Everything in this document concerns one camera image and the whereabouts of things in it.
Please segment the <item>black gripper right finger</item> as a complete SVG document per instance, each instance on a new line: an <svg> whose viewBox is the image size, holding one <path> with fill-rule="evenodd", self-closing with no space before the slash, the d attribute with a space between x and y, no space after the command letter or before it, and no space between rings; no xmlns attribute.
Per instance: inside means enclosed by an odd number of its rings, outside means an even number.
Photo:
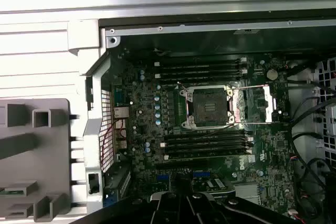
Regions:
<svg viewBox="0 0 336 224"><path fill-rule="evenodd" d="M298 223L288 215L238 197L226 178L213 175L183 175L183 199L196 223Z"/></svg>

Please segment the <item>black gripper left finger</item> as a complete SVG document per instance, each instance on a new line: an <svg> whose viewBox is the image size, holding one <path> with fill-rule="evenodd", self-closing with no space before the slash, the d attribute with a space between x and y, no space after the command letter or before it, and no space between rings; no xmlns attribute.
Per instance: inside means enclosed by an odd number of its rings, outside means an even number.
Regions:
<svg viewBox="0 0 336 224"><path fill-rule="evenodd" d="M128 197L76 220L76 223L178 223L184 193L183 175L174 177L174 189L158 192L150 201Z"/></svg>

